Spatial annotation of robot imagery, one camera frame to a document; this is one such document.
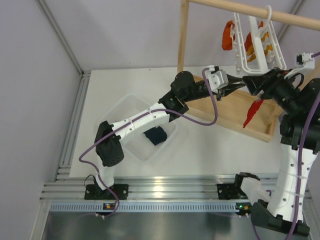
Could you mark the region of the red and beige sock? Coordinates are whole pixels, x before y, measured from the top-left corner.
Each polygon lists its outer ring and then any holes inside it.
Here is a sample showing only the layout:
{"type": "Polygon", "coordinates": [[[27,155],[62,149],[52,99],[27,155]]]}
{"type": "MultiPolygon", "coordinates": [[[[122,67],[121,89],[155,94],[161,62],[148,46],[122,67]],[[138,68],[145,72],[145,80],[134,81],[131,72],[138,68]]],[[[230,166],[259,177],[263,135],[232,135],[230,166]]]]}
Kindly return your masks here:
{"type": "Polygon", "coordinates": [[[262,99],[258,98],[251,104],[250,108],[247,111],[246,120],[244,121],[243,126],[242,126],[243,128],[245,128],[250,123],[250,121],[252,120],[254,115],[260,109],[263,102],[264,101],[262,99]]]}

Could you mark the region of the white plastic clip hanger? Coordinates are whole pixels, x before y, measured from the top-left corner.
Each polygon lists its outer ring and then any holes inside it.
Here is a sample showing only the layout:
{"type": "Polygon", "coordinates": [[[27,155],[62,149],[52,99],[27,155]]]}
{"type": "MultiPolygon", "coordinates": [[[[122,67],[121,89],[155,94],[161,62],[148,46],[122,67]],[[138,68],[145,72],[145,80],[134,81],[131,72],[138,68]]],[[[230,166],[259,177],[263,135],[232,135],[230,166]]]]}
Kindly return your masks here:
{"type": "Polygon", "coordinates": [[[236,12],[233,15],[234,27],[231,29],[231,36],[234,37],[232,49],[235,50],[235,70],[237,74],[263,75],[273,68],[281,70],[287,68],[273,22],[271,21],[271,6],[267,5],[266,10],[266,19],[248,16],[249,32],[251,32],[256,55],[256,59],[252,62],[247,61],[248,56],[245,50],[245,41],[248,34],[243,33],[240,15],[236,12]],[[264,53],[266,45],[272,45],[273,47],[273,51],[269,51],[268,56],[265,56],[264,53]]]}

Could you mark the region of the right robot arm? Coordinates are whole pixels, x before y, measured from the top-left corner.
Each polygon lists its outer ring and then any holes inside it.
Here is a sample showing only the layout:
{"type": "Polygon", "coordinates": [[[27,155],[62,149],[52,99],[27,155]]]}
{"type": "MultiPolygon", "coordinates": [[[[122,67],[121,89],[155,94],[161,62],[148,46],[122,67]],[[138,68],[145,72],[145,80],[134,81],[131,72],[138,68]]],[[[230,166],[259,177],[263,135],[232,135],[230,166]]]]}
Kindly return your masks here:
{"type": "Polygon", "coordinates": [[[294,85],[295,78],[295,74],[278,68],[243,77],[251,95],[272,99],[285,112],[280,122],[283,159],[273,193],[249,172],[238,173],[233,185],[234,194],[251,204],[253,226],[286,234],[287,239],[310,233],[303,220],[303,201],[311,167],[320,151],[320,80],[294,85]]]}

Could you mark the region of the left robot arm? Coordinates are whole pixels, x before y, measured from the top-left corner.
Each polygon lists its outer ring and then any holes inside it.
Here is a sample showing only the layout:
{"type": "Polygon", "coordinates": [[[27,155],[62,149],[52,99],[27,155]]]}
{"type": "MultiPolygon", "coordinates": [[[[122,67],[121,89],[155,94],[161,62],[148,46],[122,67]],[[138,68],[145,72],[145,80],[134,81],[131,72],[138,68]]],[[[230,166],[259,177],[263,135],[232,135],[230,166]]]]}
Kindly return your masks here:
{"type": "Polygon", "coordinates": [[[217,112],[217,101],[245,85],[241,78],[229,75],[218,67],[204,68],[202,76],[201,81],[195,81],[191,72],[181,71],[171,83],[170,91],[148,109],[118,122],[109,123],[105,120],[99,124],[94,144],[90,147],[95,150],[102,164],[94,166],[97,195],[107,199],[113,194],[114,177],[111,169],[124,159],[123,147],[127,142],[141,134],[153,142],[162,142],[162,137],[154,136],[158,132],[157,127],[180,117],[203,125],[203,122],[185,115],[189,110],[188,102],[209,97],[213,110],[217,112]]]}

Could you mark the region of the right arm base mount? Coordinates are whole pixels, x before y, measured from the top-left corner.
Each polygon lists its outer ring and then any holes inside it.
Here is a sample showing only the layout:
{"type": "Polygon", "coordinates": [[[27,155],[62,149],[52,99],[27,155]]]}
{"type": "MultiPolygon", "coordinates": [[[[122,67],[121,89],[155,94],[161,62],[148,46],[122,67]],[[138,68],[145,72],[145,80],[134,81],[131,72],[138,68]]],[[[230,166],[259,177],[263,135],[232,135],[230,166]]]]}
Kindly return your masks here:
{"type": "Polygon", "coordinates": [[[243,179],[249,177],[249,172],[240,172],[235,175],[233,183],[217,184],[219,200],[242,200],[247,199],[247,195],[241,190],[243,179]]]}

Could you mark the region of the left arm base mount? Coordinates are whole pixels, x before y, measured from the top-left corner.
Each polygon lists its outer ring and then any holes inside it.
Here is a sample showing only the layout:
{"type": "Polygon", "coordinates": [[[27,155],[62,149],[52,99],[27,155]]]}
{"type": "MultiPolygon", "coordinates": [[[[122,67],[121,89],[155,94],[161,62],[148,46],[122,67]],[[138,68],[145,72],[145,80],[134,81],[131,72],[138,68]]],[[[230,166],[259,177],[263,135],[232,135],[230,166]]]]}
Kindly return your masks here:
{"type": "MultiPolygon", "coordinates": [[[[83,185],[85,187],[84,199],[85,200],[115,200],[116,197],[107,189],[102,190],[95,180],[95,177],[90,174],[88,175],[83,185]],[[93,178],[92,184],[86,184],[88,178],[93,178]]],[[[118,197],[119,200],[126,200],[129,194],[128,184],[114,184],[110,187],[110,190],[118,197]]]]}

